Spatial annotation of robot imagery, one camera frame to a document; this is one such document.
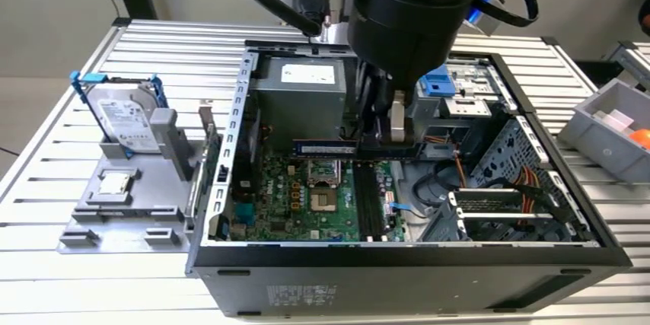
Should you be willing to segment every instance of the blue latch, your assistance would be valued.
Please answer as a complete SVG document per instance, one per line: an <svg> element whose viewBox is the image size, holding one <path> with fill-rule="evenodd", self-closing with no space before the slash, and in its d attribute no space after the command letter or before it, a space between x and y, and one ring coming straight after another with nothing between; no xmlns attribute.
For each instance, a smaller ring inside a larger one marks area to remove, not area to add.
<svg viewBox="0 0 650 325"><path fill-rule="evenodd" d="M421 79L423 93L429 97L453 97L457 95L457 86L449 76L447 66L442 65L438 69L431 70Z"/></svg>

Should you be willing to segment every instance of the hard drive label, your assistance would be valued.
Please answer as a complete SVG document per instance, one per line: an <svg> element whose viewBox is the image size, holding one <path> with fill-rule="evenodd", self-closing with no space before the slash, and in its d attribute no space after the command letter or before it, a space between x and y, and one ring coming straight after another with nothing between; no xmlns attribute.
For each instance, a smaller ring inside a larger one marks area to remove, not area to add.
<svg viewBox="0 0 650 325"><path fill-rule="evenodd" d="M143 106L131 100L102 99L104 122L118 141L134 152L160 152Z"/></svg>

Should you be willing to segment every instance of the aluminum extrusion table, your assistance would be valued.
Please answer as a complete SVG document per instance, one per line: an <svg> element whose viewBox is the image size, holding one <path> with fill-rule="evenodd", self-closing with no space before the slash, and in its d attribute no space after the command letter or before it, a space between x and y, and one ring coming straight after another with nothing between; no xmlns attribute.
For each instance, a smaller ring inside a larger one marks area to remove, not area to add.
<svg viewBox="0 0 650 325"><path fill-rule="evenodd" d="M215 121L223 126L246 39L304 41L290 28L134 21L111 28L83 73L127 78L159 73L170 105L179 112L179 127L190 138L202 138L199 100L212 101ZM595 91L562 49L541 38L475 35L461 35L454 49L502 55L546 128L557 134L571 118L573 106ZM0 317L0 323L240 323L242 319L223 317L200 279L184 277L186 254L62 255L55 251L102 156L100 137L70 89L0 183L0 314L11 314ZM533 315L260 321L650 323L650 186L619 183L570 149L563 149L563 155L631 257L629 272Z"/></svg>

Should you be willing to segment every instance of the open computer tower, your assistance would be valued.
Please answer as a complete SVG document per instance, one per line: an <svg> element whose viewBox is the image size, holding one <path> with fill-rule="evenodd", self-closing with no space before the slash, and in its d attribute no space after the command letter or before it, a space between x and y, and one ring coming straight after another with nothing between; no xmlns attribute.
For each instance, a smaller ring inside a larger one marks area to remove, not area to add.
<svg viewBox="0 0 650 325"><path fill-rule="evenodd" d="M423 78L386 160L355 150L358 67L247 42L187 264L227 316L530 312L631 266L498 55Z"/></svg>

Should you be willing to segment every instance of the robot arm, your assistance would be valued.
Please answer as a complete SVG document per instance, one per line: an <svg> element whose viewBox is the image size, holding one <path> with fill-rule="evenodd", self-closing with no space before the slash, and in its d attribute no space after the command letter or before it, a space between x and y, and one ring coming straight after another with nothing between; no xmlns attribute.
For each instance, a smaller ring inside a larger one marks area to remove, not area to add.
<svg viewBox="0 0 650 325"><path fill-rule="evenodd" d="M322 31L331 0L258 0L307 36ZM359 141L379 145L414 142L406 108L422 76L446 61L466 18L477 13L525 27L537 20L538 4L526 0L529 18L510 14L491 0L354 0L347 41L359 57Z"/></svg>

